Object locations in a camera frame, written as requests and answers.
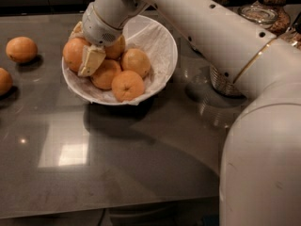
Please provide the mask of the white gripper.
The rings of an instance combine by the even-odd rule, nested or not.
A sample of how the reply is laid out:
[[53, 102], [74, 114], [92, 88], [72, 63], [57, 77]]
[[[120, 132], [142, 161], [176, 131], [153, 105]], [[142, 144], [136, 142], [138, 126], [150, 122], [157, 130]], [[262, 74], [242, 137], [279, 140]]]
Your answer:
[[88, 42], [94, 44], [84, 46], [78, 75], [93, 75], [106, 57], [104, 46], [112, 46], [121, 34], [121, 30], [106, 24], [97, 14], [94, 4], [90, 3], [83, 14], [82, 22], [78, 22], [70, 34], [71, 38], [82, 38], [84, 35]]

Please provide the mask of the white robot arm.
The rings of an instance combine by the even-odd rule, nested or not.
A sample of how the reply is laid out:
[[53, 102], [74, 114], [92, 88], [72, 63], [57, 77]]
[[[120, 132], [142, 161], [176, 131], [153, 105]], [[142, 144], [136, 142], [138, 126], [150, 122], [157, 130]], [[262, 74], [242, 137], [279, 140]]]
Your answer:
[[110, 45], [147, 7], [251, 102], [225, 141], [220, 226], [301, 226], [301, 51], [212, 0], [95, 0], [84, 36]]

